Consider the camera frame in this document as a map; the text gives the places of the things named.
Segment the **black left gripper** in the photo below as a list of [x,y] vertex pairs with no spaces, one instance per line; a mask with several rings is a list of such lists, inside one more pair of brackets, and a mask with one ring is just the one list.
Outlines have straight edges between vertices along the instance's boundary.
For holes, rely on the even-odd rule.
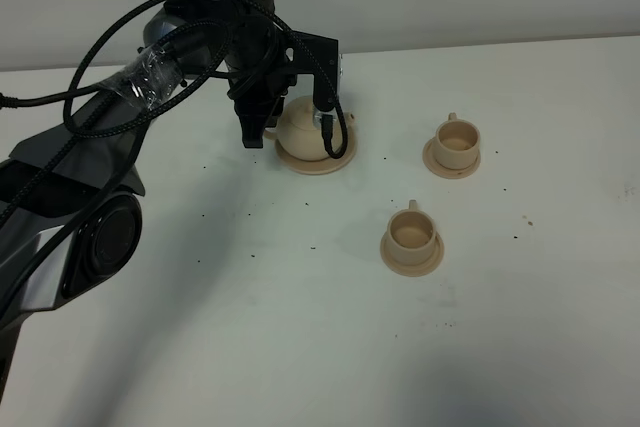
[[291,62],[285,33],[263,16],[241,16],[224,23],[229,35],[224,58],[228,70],[227,96],[234,110],[246,149],[262,149],[265,128],[275,128],[283,114],[286,95],[296,83],[285,72]]

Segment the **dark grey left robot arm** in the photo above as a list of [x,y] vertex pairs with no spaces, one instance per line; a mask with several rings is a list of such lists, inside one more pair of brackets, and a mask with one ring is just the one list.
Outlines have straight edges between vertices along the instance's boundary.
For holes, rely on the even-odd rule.
[[274,0],[150,0],[137,57],[83,86],[83,60],[58,103],[62,122],[19,142],[1,165],[1,371],[24,321],[119,272],[142,231],[135,163],[151,124],[211,78],[226,79],[243,145],[259,148],[291,77]]

